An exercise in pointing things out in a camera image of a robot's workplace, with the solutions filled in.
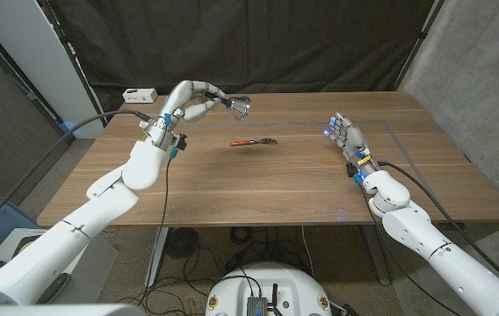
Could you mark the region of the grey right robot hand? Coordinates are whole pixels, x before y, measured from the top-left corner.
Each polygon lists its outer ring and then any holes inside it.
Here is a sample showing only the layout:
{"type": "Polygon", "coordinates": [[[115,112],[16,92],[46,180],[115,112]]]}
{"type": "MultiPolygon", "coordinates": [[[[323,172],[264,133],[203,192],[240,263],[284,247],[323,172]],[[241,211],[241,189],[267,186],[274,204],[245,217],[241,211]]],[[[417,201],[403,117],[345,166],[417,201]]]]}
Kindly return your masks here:
{"type": "Polygon", "coordinates": [[[329,130],[323,132],[343,151],[347,162],[354,165],[362,174],[378,171],[380,166],[372,158],[363,134],[346,116],[337,112],[329,121],[329,130]]]}

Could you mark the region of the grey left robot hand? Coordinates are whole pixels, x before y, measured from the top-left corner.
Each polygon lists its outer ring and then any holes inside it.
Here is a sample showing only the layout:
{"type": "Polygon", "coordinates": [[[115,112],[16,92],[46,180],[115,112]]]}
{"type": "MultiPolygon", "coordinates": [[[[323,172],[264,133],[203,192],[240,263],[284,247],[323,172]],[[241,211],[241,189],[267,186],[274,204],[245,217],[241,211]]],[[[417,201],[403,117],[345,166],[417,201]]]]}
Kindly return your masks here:
{"type": "Polygon", "coordinates": [[[166,114],[172,114],[176,108],[183,109],[185,103],[202,92],[209,92],[212,95],[211,99],[201,104],[187,107],[184,110],[183,116],[185,121],[195,122],[204,118],[206,113],[213,109],[214,106],[222,100],[222,98],[227,97],[221,89],[211,83],[183,80],[176,85],[166,97],[159,116],[164,118],[166,114]]]}

